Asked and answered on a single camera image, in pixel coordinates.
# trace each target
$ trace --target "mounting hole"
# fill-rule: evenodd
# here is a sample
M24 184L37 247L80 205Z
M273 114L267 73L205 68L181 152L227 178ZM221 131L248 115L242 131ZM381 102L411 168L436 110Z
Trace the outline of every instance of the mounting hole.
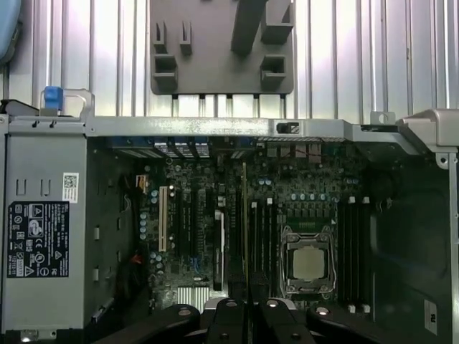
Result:
M379 115L378 121L379 121L381 124L386 124L387 122L389 122L389 116L386 115L385 113L382 113L381 115Z

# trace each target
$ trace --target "sticker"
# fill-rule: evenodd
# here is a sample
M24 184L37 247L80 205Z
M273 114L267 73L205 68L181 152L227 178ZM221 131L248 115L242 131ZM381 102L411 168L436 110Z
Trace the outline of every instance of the sticker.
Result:
M13 202L8 208L8 278L68 277L69 202Z
M434 335L437 335L437 305L424 300L424 327Z
M78 203L78 183L80 182L79 173L64 172L62 179L62 200L70 203Z

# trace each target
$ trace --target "wire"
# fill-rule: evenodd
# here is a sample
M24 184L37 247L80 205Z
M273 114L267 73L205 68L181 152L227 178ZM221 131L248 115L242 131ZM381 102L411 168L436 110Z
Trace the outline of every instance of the wire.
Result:
M124 195L124 201L125 201L126 207L124 208L124 210L120 214L127 212L132 206L132 202L129 199L128 194Z

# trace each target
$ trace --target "corrugated metal panel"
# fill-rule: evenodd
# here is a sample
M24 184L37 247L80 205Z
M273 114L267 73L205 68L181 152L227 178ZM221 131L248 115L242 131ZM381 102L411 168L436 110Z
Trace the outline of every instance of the corrugated metal panel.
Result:
M46 85L87 88L97 115L403 117L458 106L458 0L296 0L295 95L183 96L150 91L147 0L24 0L24 35L4 97L39 104ZM76 113L78 104L66 104Z

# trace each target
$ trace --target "gray plastic part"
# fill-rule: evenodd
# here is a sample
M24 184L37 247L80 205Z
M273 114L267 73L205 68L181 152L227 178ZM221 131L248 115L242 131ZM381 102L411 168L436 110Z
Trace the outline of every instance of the gray plastic part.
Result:
M157 95L281 94L293 91L293 35L285 44L264 44L256 30L251 53L241 57L231 51L238 1L234 0L151 0L151 89ZM281 23L290 0L266 3L268 23ZM157 27L164 23L164 46L175 57L176 68L164 71L155 63L158 55ZM184 39L184 28L191 32ZM276 89L261 82L260 65L267 55L285 58L285 76Z
M155 23L153 32L153 46L157 54L167 54L167 29L166 23L160 21Z
M265 44L285 44L293 29L293 5L290 4L281 22L270 22L268 11L261 19L261 40Z
M260 66L260 78L263 90L276 90L285 79L285 57L266 55Z
M191 23L189 21L183 21L181 23L182 32L180 36L180 49L181 53L185 56L189 56L193 54L193 49L191 46L191 39L193 37L193 33L191 30Z
M156 54L153 55L155 72L153 78L160 90L173 92L178 85L177 62L174 55Z
M267 0L239 0L232 31L231 50L240 56L252 51Z

